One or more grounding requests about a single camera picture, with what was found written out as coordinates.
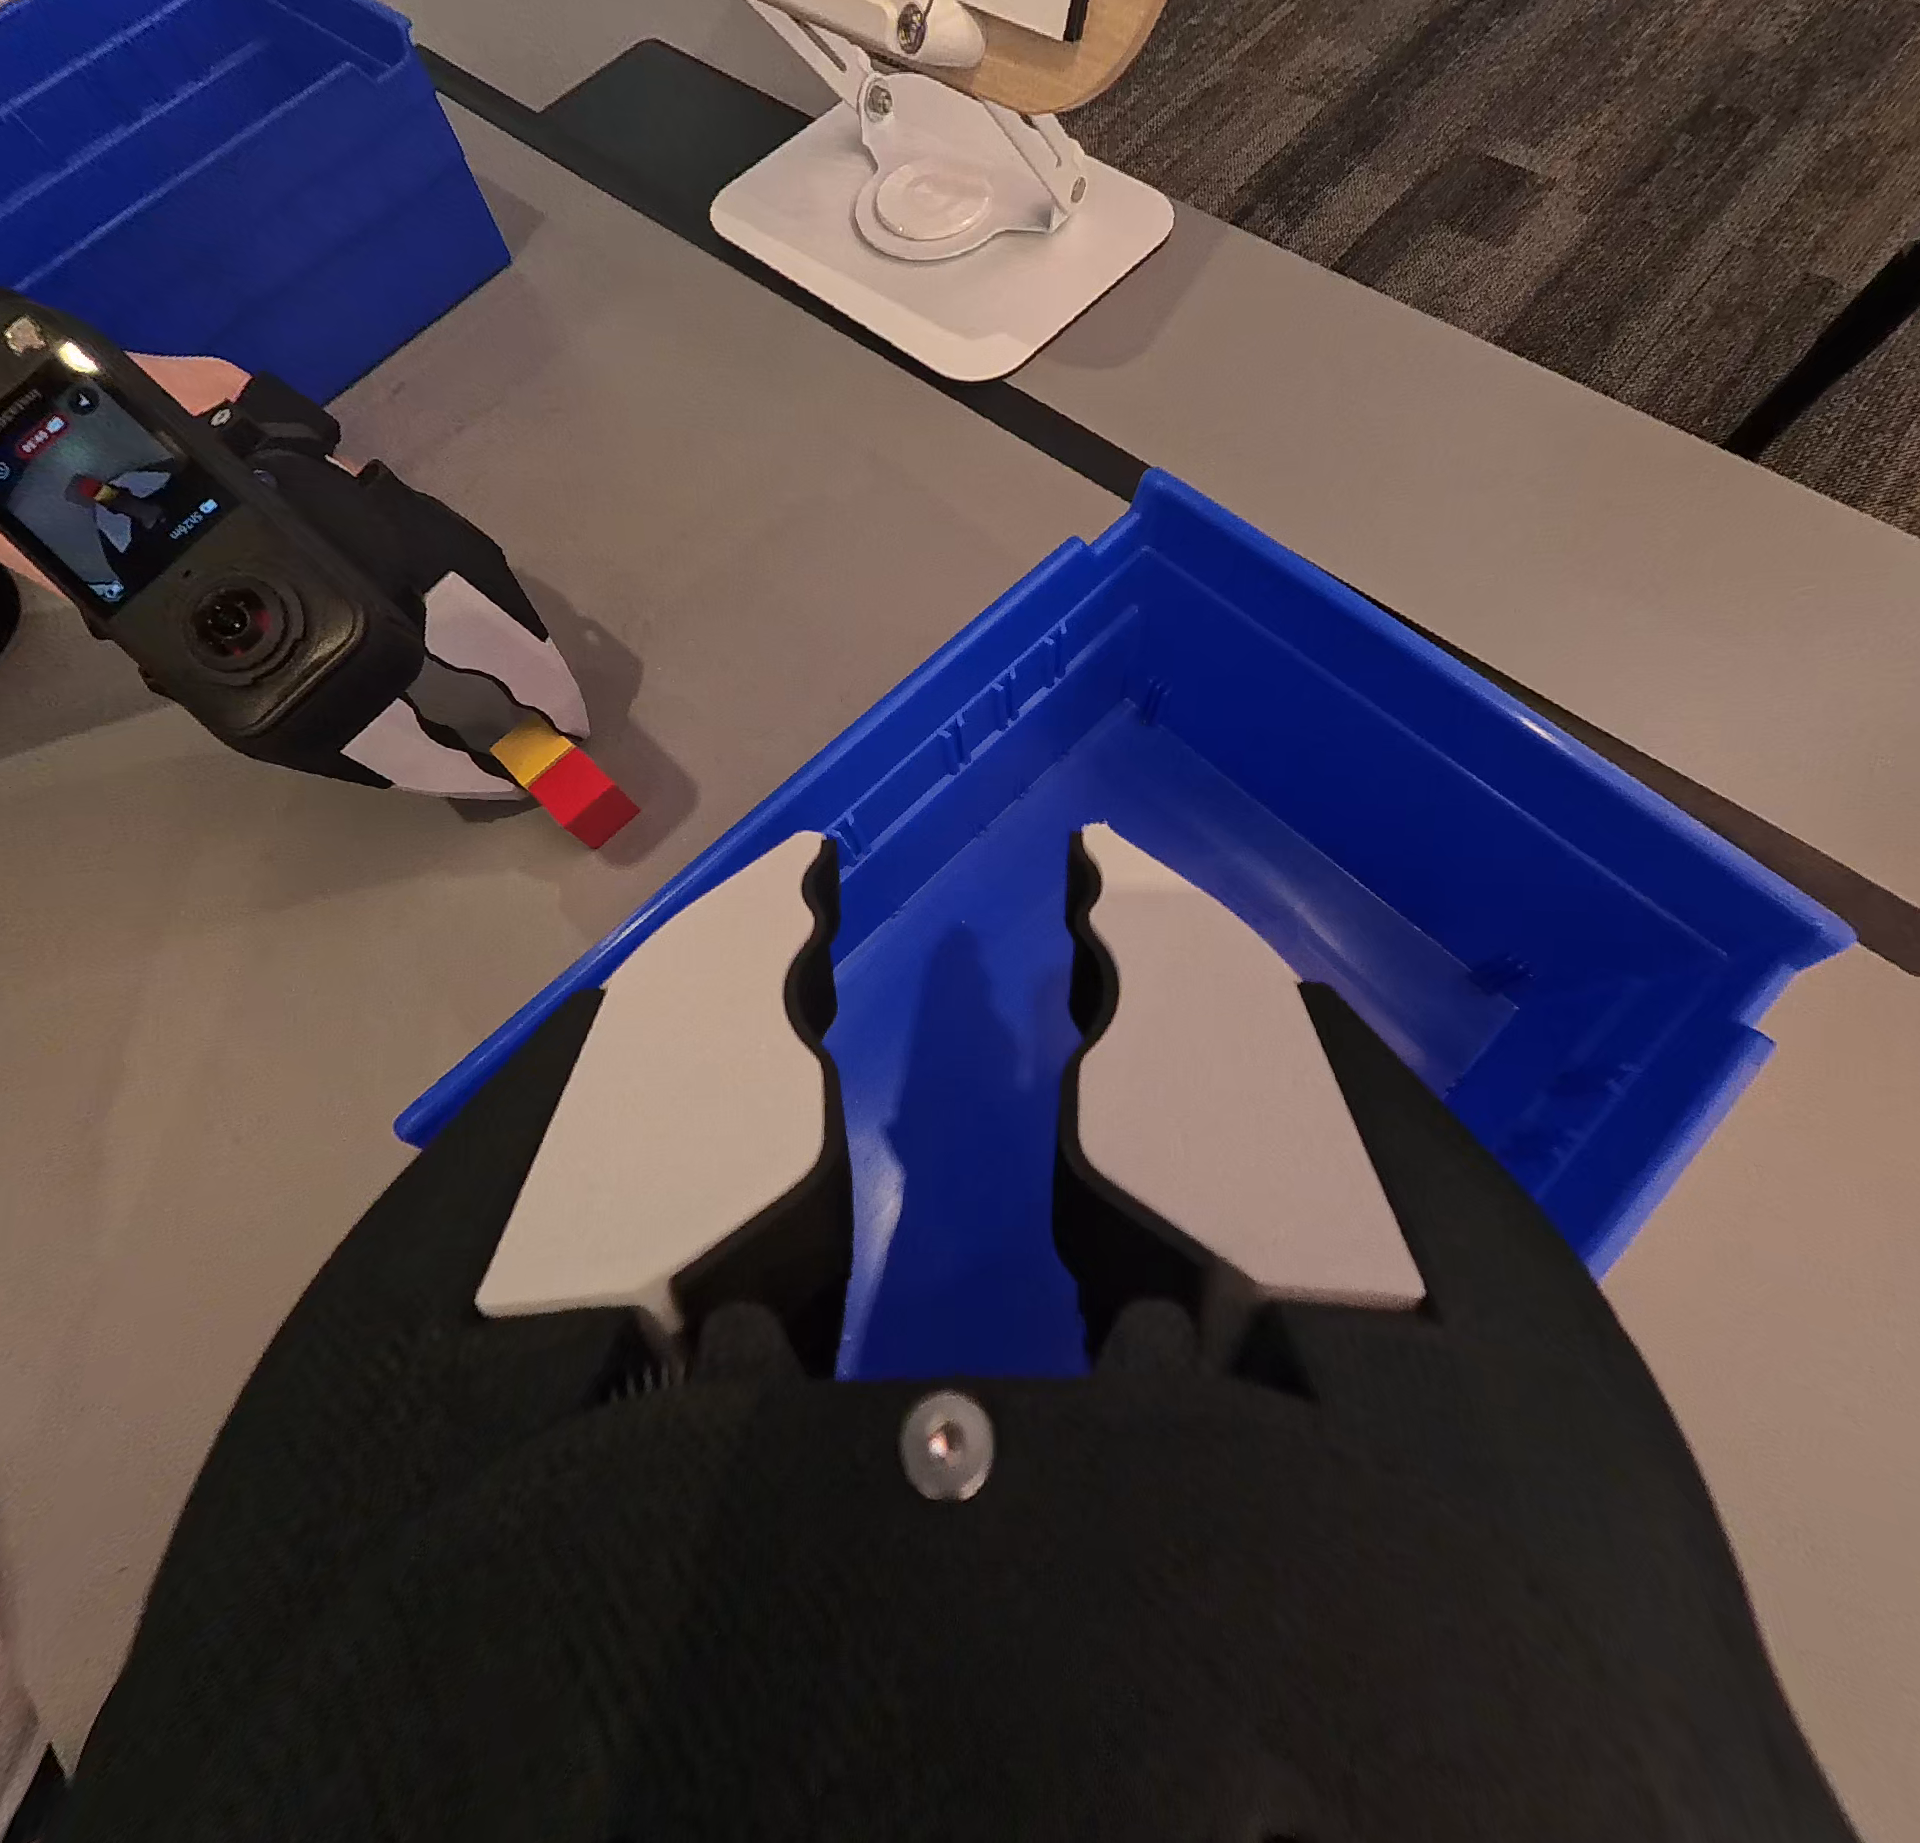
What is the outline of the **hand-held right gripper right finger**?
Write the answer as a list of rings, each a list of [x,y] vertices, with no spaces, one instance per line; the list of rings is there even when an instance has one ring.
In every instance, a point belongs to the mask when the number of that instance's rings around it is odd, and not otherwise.
[[[1084,1318],[1166,1298],[1406,1312],[1425,1298],[1312,1019],[1233,909],[1087,823],[1068,851],[1058,1254]]]

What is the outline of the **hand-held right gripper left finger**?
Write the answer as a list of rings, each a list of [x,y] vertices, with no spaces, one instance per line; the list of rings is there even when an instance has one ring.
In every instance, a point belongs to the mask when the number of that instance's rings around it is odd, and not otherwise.
[[[482,1315],[843,1318],[838,924],[838,846],[794,834],[612,971],[478,1284]]]

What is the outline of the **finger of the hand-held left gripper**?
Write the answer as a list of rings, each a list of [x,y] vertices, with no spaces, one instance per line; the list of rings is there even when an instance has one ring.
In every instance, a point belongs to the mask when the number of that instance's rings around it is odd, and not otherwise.
[[[425,595],[425,644],[438,664],[489,677],[548,727],[587,739],[584,695],[558,642],[465,576],[448,572]]]
[[[515,779],[487,769],[465,746],[441,744],[408,696],[388,702],[345,746],[342,759],[389,787],[439,799],[516,799]]]

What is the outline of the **red wooden cube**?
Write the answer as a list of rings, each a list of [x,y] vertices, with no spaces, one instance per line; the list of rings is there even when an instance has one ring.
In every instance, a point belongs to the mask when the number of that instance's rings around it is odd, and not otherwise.
[[[604,849],[638,818],[636,799],[583,750],[553,761],[532,779],[527,795],[589,851]]]

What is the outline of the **blue plastic bin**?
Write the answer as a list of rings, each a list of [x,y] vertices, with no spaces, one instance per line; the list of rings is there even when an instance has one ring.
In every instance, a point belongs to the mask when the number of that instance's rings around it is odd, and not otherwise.
[[[8,0],[2,283],[327,401],[509,265],[377,0]]]
[[[1068,840],[1112,823],[1332,986],[1597,1278],[1856,938],[1491,682],[1151,470],[396,1115],[794,831],[840,844],[843,1369],[1073,1375],[1049,1236]]]

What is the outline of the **person's left hand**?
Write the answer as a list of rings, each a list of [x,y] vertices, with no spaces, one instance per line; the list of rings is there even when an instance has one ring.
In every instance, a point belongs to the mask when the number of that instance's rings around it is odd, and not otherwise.
[[[250,370],[220,358],[179,358],[134,351],[129,356],[137,368],[144,368],[192,416],[227,407],[253,380]]]

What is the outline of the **black strip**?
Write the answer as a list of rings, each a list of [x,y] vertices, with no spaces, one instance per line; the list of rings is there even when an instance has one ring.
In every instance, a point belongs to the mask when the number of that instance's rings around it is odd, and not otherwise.
[[[428,48],[419,48],[419,59],[446,103],[474,113],[568,175],[577,175],[713,261],[778,293],[803,314],[821,319],[840,336],[912,374],[922,385],[945,395],[972,416],[993,423],[1088,485],[1124,503],[1135,498],[1149,472],[1149,463],[1135,452],[1004,380],[965,384],[923,370],[899,350],[881,343],[873,330],[843,319],[818,297],[805,296],[788,278],[756,265],[742,249],[718,238],[707,219],[707,206],[723,186],[719,166],[725,162],[753,164],[772,156],[782,141],[803,128],[802,112],[655,39],[629,45],[544,109],[518,103],[512,95]],[[1523,686],[1513,675],[1463,651],[1450,639],[1412,621],[1403,610],[1377,597],[1369,597],[1369,605],[1676,804],[1693,820],[1764,861],[1766,867],[1812,896],[1822,909],[1839,914],[1862,947],[1908,975],[1918,973],[1918,909],[1914,903],[1884,890],[1808,840],[1764,820],[1693,775],[1607,732],[1566,704]]]

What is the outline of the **white document stand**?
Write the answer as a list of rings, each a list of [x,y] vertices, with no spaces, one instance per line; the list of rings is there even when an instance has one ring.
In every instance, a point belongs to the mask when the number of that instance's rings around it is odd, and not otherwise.
[[[981,103],[1039,117],[1073,112],[1133,64],[1167,0],[1087,0],[1079,37],[1049,40],[1034,29],[988,18],[984,56],[947,81]]]

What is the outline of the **black framed sign stand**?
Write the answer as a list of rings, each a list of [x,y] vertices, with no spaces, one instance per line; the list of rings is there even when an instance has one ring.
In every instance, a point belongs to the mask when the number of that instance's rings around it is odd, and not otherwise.
[[[1721,447],[1745,461],[1764,457],[1843,378],[1874,356],[1914,318],[1915,307],[1915,296],[1896,297],[1885,311],[1870,311],[1864,297],[1852,303],[1792,370],[1739,418]]]

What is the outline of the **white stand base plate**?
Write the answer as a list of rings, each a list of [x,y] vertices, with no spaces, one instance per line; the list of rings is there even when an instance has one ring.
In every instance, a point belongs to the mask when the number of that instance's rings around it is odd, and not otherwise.
[[[838,105],[718,190],[716,234],[929,370],[1011,374],[1169,238],[1169,199],[1060,115],[947,81],[988,15],[935,0],[745,0]]]

